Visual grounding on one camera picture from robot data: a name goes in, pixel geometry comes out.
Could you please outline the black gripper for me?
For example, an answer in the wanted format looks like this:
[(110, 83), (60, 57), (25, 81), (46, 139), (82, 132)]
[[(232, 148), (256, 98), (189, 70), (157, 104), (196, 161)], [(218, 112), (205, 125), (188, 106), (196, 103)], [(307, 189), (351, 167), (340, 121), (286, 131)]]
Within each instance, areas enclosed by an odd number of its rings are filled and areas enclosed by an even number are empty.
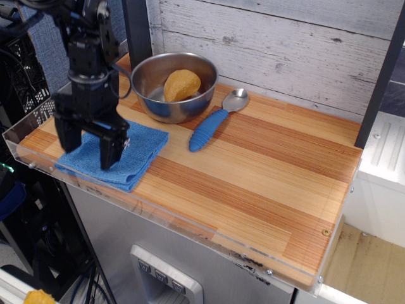
[(100, 137), (101, 169), (120, 161), (129, 145), (129, 124), (118, 114), (119, 73), (103, 71), (95, 77), (69, 72), (70, 92), (54, 96), (55, 127), (61, 147), (70, 153), (81, 146), (82, 131)]

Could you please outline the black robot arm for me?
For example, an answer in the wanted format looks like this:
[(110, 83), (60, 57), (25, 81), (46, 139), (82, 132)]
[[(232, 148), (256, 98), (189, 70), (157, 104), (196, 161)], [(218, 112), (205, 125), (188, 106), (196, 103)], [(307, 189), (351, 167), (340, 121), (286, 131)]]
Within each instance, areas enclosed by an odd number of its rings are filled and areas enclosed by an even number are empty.
[(107, 1), (23, 1), (36, 14), (23, 23), (29, 29), (44, 14), (59, 28), (69, 59), (71, 93), (54, 97), (54, 122), (62, 148), (81, 146), (82, 131), (99, 138), (101, 169), (121, 158), (129, 124), (118, 114), (119, 43), (113, 33)]

